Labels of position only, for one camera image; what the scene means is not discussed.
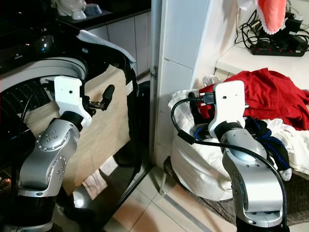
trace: clothing pile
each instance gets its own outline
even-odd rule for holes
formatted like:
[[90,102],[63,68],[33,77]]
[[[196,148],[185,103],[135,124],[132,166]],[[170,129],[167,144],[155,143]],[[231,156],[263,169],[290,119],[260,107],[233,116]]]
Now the clothing pile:
[[[291,168],[309,175],[309,92],[298,89],[289,77],[261,69],[241,72],[226,81],[241,80],[245,84],[246,129],[268,151],[284,180],[291,178]],[[182,90],[175,93],[169,107],[195,94],[212,92],[213,86],[201,90]],[[192,109],[198,109],[200,115]],[[205,128],[214,116],[210,105],[179,105],[175,118],[179,126],[197,139],[219,142]],[[190,145],[174,133],[171,164],[180,182],[195,195],[219,201],[232,198],[230,177],[222,165],[219,147]]]

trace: white shelf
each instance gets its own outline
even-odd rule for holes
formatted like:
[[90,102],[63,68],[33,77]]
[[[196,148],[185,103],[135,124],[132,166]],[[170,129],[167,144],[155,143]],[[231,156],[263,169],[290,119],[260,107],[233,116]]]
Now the white shelf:
[[231,73],[268,68],[290,77],[298,88],[309,89],[309,52],[302,57],[254,56],[235,45],[217,60],[216,68]]

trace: pink towel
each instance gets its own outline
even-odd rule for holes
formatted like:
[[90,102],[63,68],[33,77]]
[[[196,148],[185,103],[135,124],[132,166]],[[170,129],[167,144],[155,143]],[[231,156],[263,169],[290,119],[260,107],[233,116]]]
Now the pink towel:
[[278,32],[284,22],[286,0],[254,0],[254,3],[264,31],[269,35]]

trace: kitchen counter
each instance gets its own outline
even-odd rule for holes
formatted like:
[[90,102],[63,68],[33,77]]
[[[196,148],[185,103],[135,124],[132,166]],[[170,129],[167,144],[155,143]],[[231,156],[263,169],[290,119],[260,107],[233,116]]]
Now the kitchen counter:
[[240,43],[217,60],[216,68],[233,74],[268,68],[290,77],[298,88],[309,89],[308,62],[309,52],[302,57],[254,56]]
[[76,29],[91,30],[151,10],[150,0],[105,0],[92,1],[100,6],[102,14],[88,16],[86,19],[73,20],[69,16],[57,16],[57,21]]

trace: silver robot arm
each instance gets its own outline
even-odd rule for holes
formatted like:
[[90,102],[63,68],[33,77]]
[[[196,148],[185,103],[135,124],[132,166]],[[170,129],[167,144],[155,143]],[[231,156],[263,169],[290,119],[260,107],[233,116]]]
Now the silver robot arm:
[[[214,87],[215,117],[210,134],[220,143],[236,145],[263,158],[263,146],[244,129],[244,83],[231,81]],[[238,231],[281,231],[283,193],[277,177],[261,161],[245,152],[222,148],[223,166],[231,177]]]
[[55,119],[37,138],[35,148],[20,170],[18,195],[58,195],[68,160],[75,153],[80,133],[70,121]]
[[53,227],[52,213],[67,162],[77,149],[82,128],[89,127],[96,109],[106,110],[114,86],[104,91],[101,102],[84,96],[81,80],[58,76],[54,80],[60,118],[54,118],[36,139],[35,148],[23,163],[18,182],[17,210],[3,232],[46,232]]

